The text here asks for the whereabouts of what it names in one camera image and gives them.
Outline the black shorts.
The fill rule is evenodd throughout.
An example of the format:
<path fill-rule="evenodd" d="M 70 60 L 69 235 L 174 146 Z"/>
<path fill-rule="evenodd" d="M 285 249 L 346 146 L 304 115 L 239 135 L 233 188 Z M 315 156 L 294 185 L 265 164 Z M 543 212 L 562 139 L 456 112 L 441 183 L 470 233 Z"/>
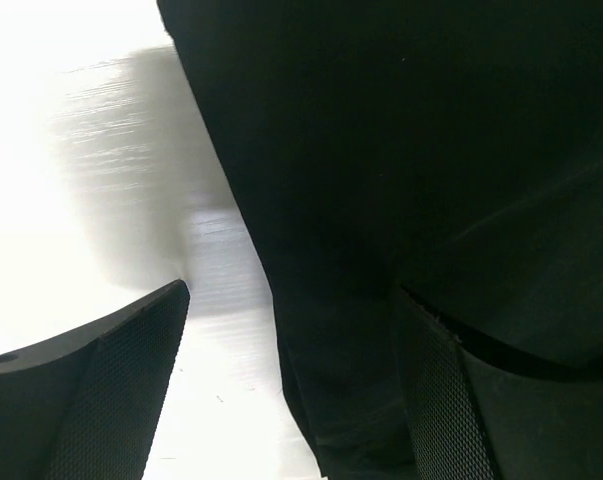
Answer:
<path fill-rule="evenodd" d="M 603 369 L 603 1 L 162 1 L 328 479 L 411 479 L 393 292 Z"/>

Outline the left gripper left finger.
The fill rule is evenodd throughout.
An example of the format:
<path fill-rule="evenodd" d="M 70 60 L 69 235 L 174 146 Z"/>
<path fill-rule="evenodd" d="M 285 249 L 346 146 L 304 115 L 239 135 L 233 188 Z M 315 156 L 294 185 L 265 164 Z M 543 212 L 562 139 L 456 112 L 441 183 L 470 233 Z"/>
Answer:
<path fill-rule="evenodd" d="M 173 281 L 0 355 L 0 479 L 140 479 L 190 303 Z"/>

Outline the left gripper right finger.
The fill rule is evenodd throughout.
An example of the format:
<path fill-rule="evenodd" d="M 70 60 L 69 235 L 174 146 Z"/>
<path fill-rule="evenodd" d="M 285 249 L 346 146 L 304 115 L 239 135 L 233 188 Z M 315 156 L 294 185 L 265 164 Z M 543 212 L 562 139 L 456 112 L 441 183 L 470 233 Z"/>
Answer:
<path fill-rule="evenodd" d="M 518 350 L 393 292 L 422 479 L 603 479 L 603 369 Z"/>

